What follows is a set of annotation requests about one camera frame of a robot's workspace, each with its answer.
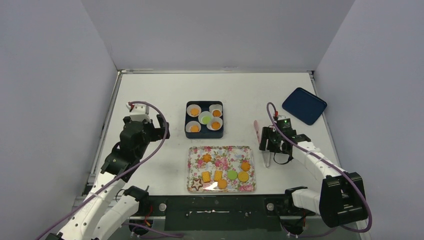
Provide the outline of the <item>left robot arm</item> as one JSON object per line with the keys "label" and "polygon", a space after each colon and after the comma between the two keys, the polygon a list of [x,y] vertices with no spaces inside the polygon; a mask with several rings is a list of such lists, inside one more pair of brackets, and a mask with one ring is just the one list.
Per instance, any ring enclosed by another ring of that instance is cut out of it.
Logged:
{"label": "left robot arm", "polygon": [[129,181],[135,170],[160,149],[143,157],[148,145],[158,141],[162,146],[170,137],[169,123],[162,113],[159,127],[146,113],[124,117],[123,130],[84,201],[64,217],[68,222],[57,232],[46,234],[48,240],[102,240],[109,237],[131,215],[143,215],[150,207],[148,192],[136,186],[124,191],[117,207],[108,209],[113,197]]}

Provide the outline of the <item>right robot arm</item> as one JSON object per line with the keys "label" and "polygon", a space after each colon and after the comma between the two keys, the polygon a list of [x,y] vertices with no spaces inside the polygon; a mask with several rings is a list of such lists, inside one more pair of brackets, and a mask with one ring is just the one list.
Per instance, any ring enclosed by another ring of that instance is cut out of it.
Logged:
{"label": "right robot arm", "polygon": [[184,155],[172,152],[166,160],[177,160],[184,168],[186,191],[173,194],[178,177],[158,174],[165,190],[153,192],[154,201],[173,196],[183,200],[194,195],[194,203],[210,207],[212,197],[223,198],[232,209],[249,209],[256,205],[269,216],[312,213],[330,228],[365,220],[369,212],[364,204],[365,191],[361,176],[334,166],[305,134],[297,134],[290,119],[276,120],[276,127],[262,129],[259,150],[274,156],[285,155],[287,162],[301,163],[321,182],[320,192],[306,186],[286,189],[280,194],[255,194],[258,170],[249,146],[192,146]]}

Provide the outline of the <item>orange speckled round cookie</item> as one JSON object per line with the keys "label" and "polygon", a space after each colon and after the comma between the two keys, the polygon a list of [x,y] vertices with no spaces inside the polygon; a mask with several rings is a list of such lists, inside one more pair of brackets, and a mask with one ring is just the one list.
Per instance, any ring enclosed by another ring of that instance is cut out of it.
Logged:
{"label": "orange speckled round cookie", "polygon": [[218,121],[214,121],[214,122],[211,123],[210,126],[214,131],[217,131],[221,128],[221,123],[218,122]]}

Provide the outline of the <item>dark blue box lid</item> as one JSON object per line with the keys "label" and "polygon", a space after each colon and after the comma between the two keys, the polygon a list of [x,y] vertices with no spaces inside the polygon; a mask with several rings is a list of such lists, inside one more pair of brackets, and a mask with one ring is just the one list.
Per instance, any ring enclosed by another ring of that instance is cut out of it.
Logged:
{"label": "dark blue box lid", "polygon": [[319,119],[327,106],[326,101],[301,87],[296,88],[281,105],[283,110],[308,126]]}

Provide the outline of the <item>pink cat paw tongs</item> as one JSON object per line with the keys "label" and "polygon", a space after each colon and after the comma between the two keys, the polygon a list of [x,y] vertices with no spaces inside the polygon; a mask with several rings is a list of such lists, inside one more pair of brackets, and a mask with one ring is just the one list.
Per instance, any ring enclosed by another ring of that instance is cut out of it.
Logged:
{"label": "pink cat paw tongs", "polygon": [[[260,127],[257,120],[253,121],[253,127],[255,129],[257,141],[260,145],[262,140],[262,128]],[[270,167],[270,153],[262,150],[260,151],[260,153],[262,155],[264,167],[268,169]]]}

